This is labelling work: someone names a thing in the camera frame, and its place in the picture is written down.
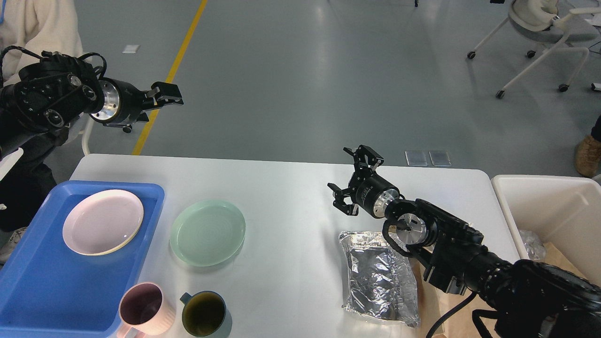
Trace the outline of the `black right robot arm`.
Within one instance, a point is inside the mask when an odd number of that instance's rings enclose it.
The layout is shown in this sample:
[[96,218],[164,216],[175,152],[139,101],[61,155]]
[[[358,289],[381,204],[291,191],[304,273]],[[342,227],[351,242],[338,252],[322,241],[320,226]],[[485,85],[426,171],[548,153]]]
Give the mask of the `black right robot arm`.
[[423,199],[408,200],[378,175],[384,159],[371,147],[344,148],[354,159],[345,189],[328,183],[333,205],[346,215],[359,209],[383,219],[382,235],[400,255],[424,267],[424,281],[449,294],[471,294],[431,326],[431,338],[444,321],[480,297],[490,310],[472,311],[479,335],[491,336],[483,318],[496,321],[501,338],[598,338],[600,288],[587,279],[529,259],[510,263],[483,245],[483,234],[457,216]]

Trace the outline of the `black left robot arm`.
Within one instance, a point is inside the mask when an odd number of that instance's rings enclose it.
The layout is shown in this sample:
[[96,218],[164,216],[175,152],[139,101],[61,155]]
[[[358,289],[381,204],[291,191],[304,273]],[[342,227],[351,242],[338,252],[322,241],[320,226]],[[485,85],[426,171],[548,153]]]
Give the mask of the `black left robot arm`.
[[12,154],[37,135],[56,132],[88,114],[93,121],[131,131],[136,122],[148,122],[147,113],[167,105],[183,105],[176,84],[156,82],[142,91],[133,84],[106,77],[107,61],[93,66],[82,56],[43,51],[40,55],[19,46],[2,50],[21,51],[37,63],[19,71],[20,82],[1,88],[1,156]]

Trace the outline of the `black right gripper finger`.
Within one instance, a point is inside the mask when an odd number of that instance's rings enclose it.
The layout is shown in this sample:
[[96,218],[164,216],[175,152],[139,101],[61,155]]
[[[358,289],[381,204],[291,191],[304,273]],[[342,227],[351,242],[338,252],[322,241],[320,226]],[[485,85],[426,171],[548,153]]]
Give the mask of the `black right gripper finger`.
[[357,148],[344,147],[343,151],[354,159],[354,173],[358,177],[369,178],[384,163],[384,158],[373,148],[360,144]]
[[334,183],[328,183],[328,187],[332,190],[333,194],[333,206],[340,210],[346,215],[349,216],[357,216],[359,205],[358,203],[347,204],[345,199],[352,197],[352,193],[355,191],[355,187],[347,187],[345,189],[341,189]]

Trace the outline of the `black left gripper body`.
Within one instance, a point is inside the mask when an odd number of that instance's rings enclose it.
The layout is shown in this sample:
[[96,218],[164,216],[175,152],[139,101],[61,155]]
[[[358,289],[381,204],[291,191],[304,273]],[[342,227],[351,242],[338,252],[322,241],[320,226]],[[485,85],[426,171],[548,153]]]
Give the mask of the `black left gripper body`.
[[124,81],[103,79],[99,81],[104,96],[103,107],[90,114],[95,121],[103,126],[126,128],[136,122],[148,122],[144,106],[149,101],[146,93]]

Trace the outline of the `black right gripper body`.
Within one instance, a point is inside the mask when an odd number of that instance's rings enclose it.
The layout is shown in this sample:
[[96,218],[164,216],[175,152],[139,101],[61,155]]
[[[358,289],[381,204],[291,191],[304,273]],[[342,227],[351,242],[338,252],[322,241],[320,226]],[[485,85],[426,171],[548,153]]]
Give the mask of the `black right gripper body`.
[[397,199],[400,199],[399,189],[380,175],[353,175],[353,202],[370,216],[384,218],[386,208]]

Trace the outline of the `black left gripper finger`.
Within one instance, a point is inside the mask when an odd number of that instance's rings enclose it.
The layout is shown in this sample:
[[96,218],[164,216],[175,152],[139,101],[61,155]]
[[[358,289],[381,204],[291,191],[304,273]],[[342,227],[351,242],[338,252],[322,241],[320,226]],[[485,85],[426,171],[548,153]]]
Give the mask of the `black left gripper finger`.
[[174,103],[175,103],[175,101],[172,99],[159,99],[159,100],[145,99],[141,105],[141,111],[146,112],[146,111],[161,109],[162,107],[164,107],[166,105],[171,105]]
[[144,92],[145,99],[172,99],[176,105],[183,105],[182,94],[176,84],[156,82],[150,90]]

